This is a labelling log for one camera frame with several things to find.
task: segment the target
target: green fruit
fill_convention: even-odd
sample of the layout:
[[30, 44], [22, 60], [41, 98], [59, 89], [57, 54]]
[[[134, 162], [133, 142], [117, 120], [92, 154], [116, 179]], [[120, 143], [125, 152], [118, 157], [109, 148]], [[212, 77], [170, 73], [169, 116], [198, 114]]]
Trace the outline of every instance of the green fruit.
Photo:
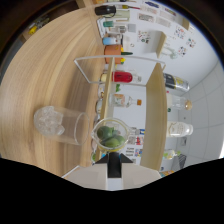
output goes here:
[[107, 127], [107, 126], [101, 126], [97, 130], [97, 136], [101, 140], [110, 138], [112, 136], [113, 130], [114, 130], [114, 128], [110, 128], [110, 127]]
[[112, 133], [113, 136], [119, 135], [119, 134], [120, 134], [120, 132], [118, 130], [114, 130], [113, 133]]
[[114, 136], [114, 138], [116, 138], [119, 141], [120, 145], [123, 145], [125, 143], [125, 139], [123, 136], [116, 135]]
[[116, 138], [110, 138], [105, 142], [105, 146], [108, 148], [115, 148], [119, 145], [120, 145], [120, 143]]

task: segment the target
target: white wall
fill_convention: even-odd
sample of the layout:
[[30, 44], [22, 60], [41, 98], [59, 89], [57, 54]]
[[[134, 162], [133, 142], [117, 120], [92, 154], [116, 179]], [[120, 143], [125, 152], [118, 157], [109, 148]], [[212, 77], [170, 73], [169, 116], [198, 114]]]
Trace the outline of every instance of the white wall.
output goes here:
[[[132, 2], [125, 2], [125, 5], [130, 6], [136, 6], [140, 7], [143, 5], [142, 0], [136, 0], [137, 3]], [[106, 5], [111, 4], [124, 4], [122, 2], [116, 2], [116, 3], [105, 3]], [[164, 11], [162, 8], [156, 9], [158, 10], [158, 13], [160, 11]], [[179, 37], [174, 35], [174, 32], [176, 30], [176, 26], [182, 24], [183, 17], [177, 13], [176, 21], [171, 22], [171, 27], [165, 27], [163, 25], [157, 24], [157, 23], [151, 23], [147, 21], [142, 21], [137, 19], [138, 13], [144, 13], [148, 14], [154, 17], [160, 17], [160, 14], [154, 15], [149, 12], [145, 12], [142, 10], [137, 9], [130, 9], [130, 21], [128, 23], [136, 24], [137, 32], [138, 30], [143, 31], [150, 31], [151, 33], [158, 33], [159, 31], [164, 32], [166, 35], [175, 37], [176, 39], [173, 40], [172, 38], [169, 40], [170, 48], [175, 49], [176, 51], [179, 49], [179, 47], [184, 46], [187, 48], [187, 54], [184, 57], [178, 56], [177, 59], [170, 59], [170, 57], [163, 55], [159, 60], [164, 61], [166, 63], [166, 68], [164, 72], [172, 74], [174, 76], [178, 76], [182, 79], [186, 79], [190, 87], [193, 88], [196, 84], [198, 84], [204, 77], [206, 77], [214, 68], [216, 65], [218, 58], [216, 56], [216, 53], [214, 52], [212, 46], [209, 44], [209, 42], [205, 39], [205, 37], [201, 34], [201, 32], [198, 29], [195, 29], [194, 33], [192, 34], [190, 31], [185, 30], [186, 36], [184, 39], [180, 39]], [[158, 35], [153, 35], [152, 39], [150, 40], [149, 44], [137, 42], [137, 32], [131, 33], [126, 32], [124, 34], [125, 39], [129, 39], [129, 43], [135, 44], [134, 47], [130, 47], [130, 45], [125, 45], [125, 51], [131, 51], [133, 52], [133, 56], [141, 56], [141, 57], [147, 57], [151, 59], [157, 59], [155, 50], [153, 50], [153, 46], [157, 46], [158, 43]], [[194, 48], [189, 47], [186, 45], [187, 39], [191, 37], [193, 38], [197, 43]], [[131, 68], [135, 69], [137, 66], [140, 73], [145, 73], [149, 76], [153, 69], [153, 65], [149, 64], [148, 66], [141, 66], [141, 64], [135, 63], [129, 63], [128, 61], [125, 62], [126, 65], [129, 65]], [[177, 92], [176, 95], [182, 95], [182, 92]]]
[[[125, 5], [140, 7], [143, 4], [142, 0], [136, 1], [137, 3], [125, 2]], [[122, 5], [124, 3], [105, 3], [105, 5], [108, 4]], [[224, 114], [224, 103], [222, 101], [223, 98], [221, 97], [221, 93], [224, 94], [224, 77], [220, 64], [217, 65], [217, 67], [213, 71], [213, 68], [218, 62], [216, 53], [214, 52], [209, 42], [202, 35], [200, 30], [198, 30], [194, 24], [193, 26], [195, 30], [193, 33], [183, 28], [186, 32], [186, 36], [183, 40], [174, 35], [176, 26], [182, 24], [183, 17], [180, 14], [177, 13], [175, 22], [169, 21], [171, 23], [171, 27], [168, 28], [155, 22], [150, 23], [147, 21], [138, 20], [138, 13], [162, 18], [159, 14], [154, 15], [152, 13], [130, 9], [131, 17], [128, 23], [136, 24], [137, 32], [138, 30], [149, 31], [153, 35], [150, 40], [151, 43], [147, 45], [145, 43], [137, 42], [137, 32], [126, 32], [124, 34], [124, 51], [133, 52], [133, 56], [140, 56], [164, 61], [166, 63], [164, 72], [187, 80], [191, 87], [190, 92], [184, 95], [188, 99], [193, 101], [192, 111], [178, 112], [172, 110], [171, 113], [168, 113], [168, 121], [179, 120], [185, 123], [192, 124], [194, 126], [194, 133], [192, 134], [192, 136], [188, 137], [186, 147], [180, 146], [179, 138], [167, 138], [165, 148], [181, 150], [183, 154], [188, 155], [187, 161], [185, 163], [186, 166], [218, 158], [218, 154], [220, 153], [222, 145], [221, 141], [223, 135], [220, 134], [220, 136], [218, 137], [219, 143], [215, 143], [212, 136], [214, 135], [215, 131], [222, 130], [222, 125], [224, 124], [224, 116], [222, 116], [222, 114]], [[154, 47], [153, 49], [153, 46], [157, 46], [158, 44], [159, 31], [164, 32], [168, 36], [167, 42], [170, 44], [170, 48], [173, 48], [177, 51], [181, 46], [186, 47], [187, 54], [184, 57], [178, 56], [177, 59], [170, 59], [168, 56], [162, 55], [161, 58], [158, 59], [155, 53], [156, 48]], [[194, 48], [190, 48], [188, 45], [186, 45], [186, 41], [189, 37], [193, 38], [197, 42]], [[154, 62], [149, 62], [147, 64], [145, 63], [146, 62], [133, 61], [129, 59], [127, 59], [125, 62], [125, 65], [128, 65], [129, 69], [135, 69], [138, 74], [143, 77], [144, 84], [148, 81], [155, 65]], [[125, 85], [121, 86], [121, 89], [122, 91], [120, 93], [128, 94], [135, 99], [142, 99], [142, 106], [138, 107], [132, 105], [129, 109], [116, 108], [114, 111], [114, 116], [122, 119], [129, 126], [144, 128], [146, 117], [145, 89], [141, 87]], [[183, 92], [180, 91], [170, 89], [167, 90], [169, 90], [173, 95], [183, 95]], [[217, 150], [211, 150], [210, 145], [213, 143], [215, 144], [215, 146], [217, 146]], [[173, 160], [171, 160], [169, 164], [166, 163], [166, 166], [170, 167], [170, 165], [172, 165], [172, 162]], [[140, 158], [137, 158], [137, 164], [140, 164]]]
[[177, 141], [177, 150], [187, 155], [185, 167], [219, 159], [224, 142], [224, 73], [220, 62], [184, 96], [193, 107], [191, 111], [180, 111], [179, 121], [194, 127], [186, 146]]

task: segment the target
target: wooden surface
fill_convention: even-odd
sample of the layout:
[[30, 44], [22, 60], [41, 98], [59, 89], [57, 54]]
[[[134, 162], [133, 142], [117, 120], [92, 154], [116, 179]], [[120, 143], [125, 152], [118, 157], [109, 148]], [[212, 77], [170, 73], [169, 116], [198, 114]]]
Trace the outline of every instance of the wooden surface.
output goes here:
[[[30, 37], [10, 63], [0, 87], [2, 158], [31, 164], [58, 176], [91, 165], [91, 137], [81, 147], [45, 138], [34, 127], [37, 109], [54, 105], [86, 112], [93, 128], [98, 85], [88, 84], [74, 59], [103, 55], [104, 47], [89, 10], [79, 9], [45, 25]], [[100, 78], [102, 70], [91, 73]], [[92, 64], [80, 62], [85, 72]]]
[[183, 23], [182, 23], [182, 26], [186, 29], [186, 30], [189, 30], [190, 29], [190, 22], [183, 18]]
[[[55, 7], [51, 9], [49, 12], [45, 13], [45, 15], [48, 15], [48, 18], [50, 19], [49, 22], [53, 21], [54, 19], [68, 13], [74, 10], [77, 10], [79, 8], [84, 8], [85, 5], [83, 3], [83, 0], [76, 0], [76, 1], [69, 1], [67, 3], [62, 3], [58, 7]], [[28, 40], [32, 35], [29, 34], [29, 27], [27, 27], [23, 33], [22, 37], [26, 40]]]
[[140, 165], [159, 171], [167, 128], [166, 90], [159, 63], [146, 84], [146, 100], [145, 137]]
[[[105, 82], [100, 120], [102, 120], [104, 118], [107, 118], [107, 117], [113, 117], [114, 108], [108, 106], [108, 103], [109, 103], [108, 102], [108, 97], [109, 97], [110, 93], [115, 93], [116, 92], [116, 84], [114, 82], [111, 82], [112, 72], [114, 70], [114, 65], [115, 65], [114, 63], [115, 63], [115, 59], [111, 58], [109, 66], [108, 66], [108, 71], [107, 71], [107, 79], [106, 79], [106, 82]], [[102, 152], [99, 149], [97, 149], [96, 150], [95, 161], [97, 162], [98, 160], [100, 160], [101, 157], [102, 157]]]
[[159, 44], [158, 44], [158, 47], [156, 50], [157, 58], [160, 58], [164, 44], [166, 43], [166, 39], [167, 39], [167, 37], [166, 37], [165, 33], [162, 32], [161, 36], [160, 36]]

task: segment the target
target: label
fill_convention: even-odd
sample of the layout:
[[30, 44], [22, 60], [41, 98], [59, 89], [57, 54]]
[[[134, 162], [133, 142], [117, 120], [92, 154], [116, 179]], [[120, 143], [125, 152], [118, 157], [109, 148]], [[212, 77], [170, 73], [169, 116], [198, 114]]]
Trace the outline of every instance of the label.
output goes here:
[[176, 80], [172, 75], [168, 75], [166, 73], [163, 73], [165, 86], [170, 89], [176, 89]]
[[154, 22], [154, 17], [146, 14], [139, 13], [138, 19], [148, 21], [148, 22]]
[[185, 127], [183, 123], [168, 122], [167, 135], [169, 137], [182, 137], [185, 135]]
[[144, 135], [145, 134], [145, 129], [140, 129], [140, 135]]
[[125, 96], [123, 94], [114, 94], [114, 103], [117, 106], [125, 106]]

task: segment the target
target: wooden shelf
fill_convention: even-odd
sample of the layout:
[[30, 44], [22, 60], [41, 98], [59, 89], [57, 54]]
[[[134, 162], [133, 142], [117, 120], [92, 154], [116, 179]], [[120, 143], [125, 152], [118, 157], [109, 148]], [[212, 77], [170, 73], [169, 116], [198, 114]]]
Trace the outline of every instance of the wooden shelf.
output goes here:
[[162, 32], [161, 36], [160, 36], [159, 44], [158, 44], [158, 47], [156, 50], [157, 58], [159, 58], [160, 54], [162, 53], [164, 44], [166, 43], [166, 39], [167, 39], [167, 37], [166, 37], [165, 33]]
[[186, 29], [186, 30], [189, 30], [190, 29], [190, 22], [183, 18], [183, 23], [182, 23], [182, 26]]
[[146, 84], [146, 125], [141, 166], [160, 170], [167, 128], [166, 90], [161, 65], [156, 64]]
[[[106, 118], [106, 117], [113, 117], [113, 107], [109, 108], [108, 107], [108, 97], [110, 93], [115, 93], [116, 92], [116, 84], [111, 81], [112, 79], [112, 72], [115, 66], [115, 58], [110, 59], [108, 71], [107, 71], [107, 78], [105, 82], [105, 88], [104, 88], [104, 96], [103, 96], [103, 103], [102, 103], [102, 108], [101, 108], [101, 114], [100, 114], [100, 120]], [[96, 157], [95, 161], [97, 162], [98, 160], [101, 159], [102, 153], [99, 149], [96, 150]]]

